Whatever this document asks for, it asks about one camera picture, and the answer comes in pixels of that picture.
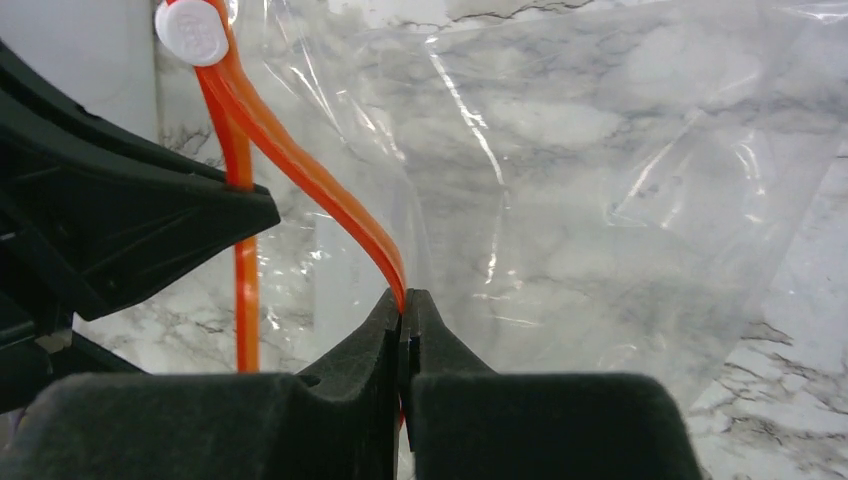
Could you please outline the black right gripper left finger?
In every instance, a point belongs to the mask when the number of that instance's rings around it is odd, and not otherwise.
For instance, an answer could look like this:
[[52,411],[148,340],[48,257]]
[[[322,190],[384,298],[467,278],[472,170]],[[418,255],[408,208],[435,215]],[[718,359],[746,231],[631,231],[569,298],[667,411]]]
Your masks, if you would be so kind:
[[383,294],[299,373],[154,375],[74,335],[1,355],[5,479],[391,479],[400,316]]

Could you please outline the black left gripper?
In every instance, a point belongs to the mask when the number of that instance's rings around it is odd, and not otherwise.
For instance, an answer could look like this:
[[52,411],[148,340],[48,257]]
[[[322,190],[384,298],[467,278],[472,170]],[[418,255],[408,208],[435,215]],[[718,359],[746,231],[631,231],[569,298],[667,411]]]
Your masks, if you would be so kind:
[[87,112],[1,50],[1,412],[77,373],[142,369],[72,330],[279,222],[261,186]]

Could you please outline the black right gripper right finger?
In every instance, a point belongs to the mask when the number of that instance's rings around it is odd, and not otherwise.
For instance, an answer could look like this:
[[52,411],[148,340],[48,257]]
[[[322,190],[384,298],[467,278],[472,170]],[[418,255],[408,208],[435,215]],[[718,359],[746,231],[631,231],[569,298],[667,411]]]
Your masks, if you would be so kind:
[[678,406],[633,373],[494,371],[408,292],[403,397],[419,479],[698,479]]

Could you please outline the clear zip bag orange zipper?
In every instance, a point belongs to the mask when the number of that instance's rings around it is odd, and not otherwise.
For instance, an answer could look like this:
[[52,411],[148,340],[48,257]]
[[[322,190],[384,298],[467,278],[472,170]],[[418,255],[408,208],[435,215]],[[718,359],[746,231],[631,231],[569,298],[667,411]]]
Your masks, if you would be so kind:
[[330,1],[224,11],[261,98],[503,373],[639,373],[693,404],[845,137],[843,1],[421,30]]

